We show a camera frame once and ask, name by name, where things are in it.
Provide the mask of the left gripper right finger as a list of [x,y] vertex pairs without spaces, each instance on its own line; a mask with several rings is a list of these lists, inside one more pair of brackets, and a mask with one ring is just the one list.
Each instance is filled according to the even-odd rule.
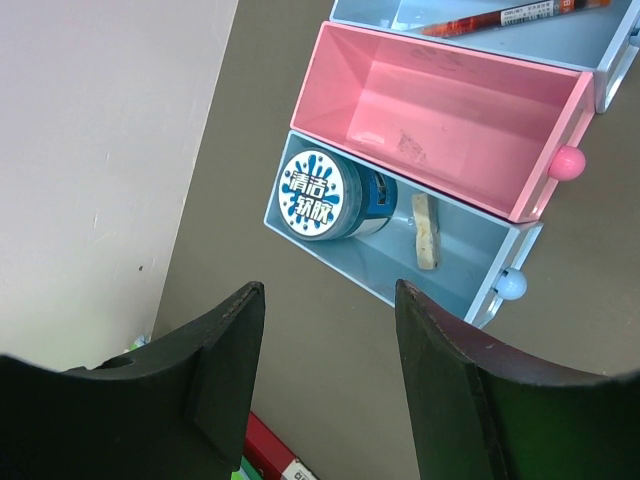
[[396,336],[423,479],[635,479],[639,375],[603,376],[512,347],[406,280]]

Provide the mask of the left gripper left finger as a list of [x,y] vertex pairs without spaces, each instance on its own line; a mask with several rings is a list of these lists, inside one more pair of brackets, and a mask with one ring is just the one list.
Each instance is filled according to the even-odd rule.
[[241,465],[262,283],[88,369],[1,359],[5,479],[228,479]]

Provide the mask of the light blue bin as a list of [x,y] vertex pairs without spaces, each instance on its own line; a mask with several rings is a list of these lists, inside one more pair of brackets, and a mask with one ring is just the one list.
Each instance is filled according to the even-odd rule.
[[[306,149],[321,149],[385,174],[397,183],[398,202],[381,230],[341,240],[305,241],[287,230],[276,206],[276,182],[284,163]],[[438,205],[441,261],[418,267],[411,197],[424,193]],[[399,279],[414,283],[440,306],[482,328],[505,300],[527,290],[522,265],[537,240],[539,222],[511,224],[326,143],[290,131],[264,217],[266,226],[389,305]]]

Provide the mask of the white eraser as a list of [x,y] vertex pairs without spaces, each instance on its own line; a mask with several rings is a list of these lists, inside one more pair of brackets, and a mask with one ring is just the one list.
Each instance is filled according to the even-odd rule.
[[434,197],[419,193],[411,197],[416,227],[415,248],[418,267],[435,270],[441,261],[438,205]]

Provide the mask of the blue round tape dispenser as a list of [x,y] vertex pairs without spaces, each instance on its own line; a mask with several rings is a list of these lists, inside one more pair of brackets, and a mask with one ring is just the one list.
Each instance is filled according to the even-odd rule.
[[391,220],[397,202],[394,179],[321,149],[293,155],[276,182],[280,217],[305,241],[373,234]]

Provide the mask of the pink bin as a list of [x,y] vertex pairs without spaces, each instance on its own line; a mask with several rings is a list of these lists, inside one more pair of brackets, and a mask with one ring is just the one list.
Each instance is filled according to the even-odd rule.
[[291,126],[513,223],[577,178],[591,74],[324,22]]

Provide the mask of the teal blue bin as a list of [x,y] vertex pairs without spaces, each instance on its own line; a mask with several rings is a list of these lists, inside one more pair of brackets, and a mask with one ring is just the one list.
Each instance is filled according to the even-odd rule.
[[[408,35],[431,24],[519,6],[519,1],[336,1],[333,22]],[[594,74],[604,113],[639,52],[639,3],[609,5],[449,38],[449,44]]]

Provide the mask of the red pen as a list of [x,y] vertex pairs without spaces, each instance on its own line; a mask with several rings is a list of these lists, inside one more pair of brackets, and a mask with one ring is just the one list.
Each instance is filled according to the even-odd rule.
[[578,11],[607,7],[609,0],[536,1],[502,10],[411,29],[420,35],[448,38],[544,20]]

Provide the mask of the red folder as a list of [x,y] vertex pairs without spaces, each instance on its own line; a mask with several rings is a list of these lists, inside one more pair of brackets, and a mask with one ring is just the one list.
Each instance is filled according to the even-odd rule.
[[244,457],[262,479],[318,480],[299,457],[253,412],[249,414]]

